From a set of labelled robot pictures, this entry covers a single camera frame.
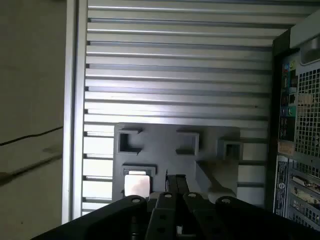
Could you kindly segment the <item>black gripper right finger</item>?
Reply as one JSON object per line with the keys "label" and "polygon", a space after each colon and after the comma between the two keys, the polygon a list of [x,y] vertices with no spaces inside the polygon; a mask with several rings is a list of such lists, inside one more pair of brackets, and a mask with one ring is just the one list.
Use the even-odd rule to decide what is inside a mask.
{"label": "black gripper right finger", "polygon": [[319,231],[288,220],[231,196],[215,202],[190,192],[185,175],[176,177],[177,189],[189,211],[187,222],[198,240],[318,240]]}

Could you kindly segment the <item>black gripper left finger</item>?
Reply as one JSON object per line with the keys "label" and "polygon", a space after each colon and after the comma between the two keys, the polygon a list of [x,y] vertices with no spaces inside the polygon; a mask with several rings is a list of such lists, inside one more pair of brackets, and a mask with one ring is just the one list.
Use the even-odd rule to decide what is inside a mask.
{"label": "black gripper left finger", "polygon": [[130,195],[35,237],[37,240],[173,240],[176,237],[177,175],[165,191]]}

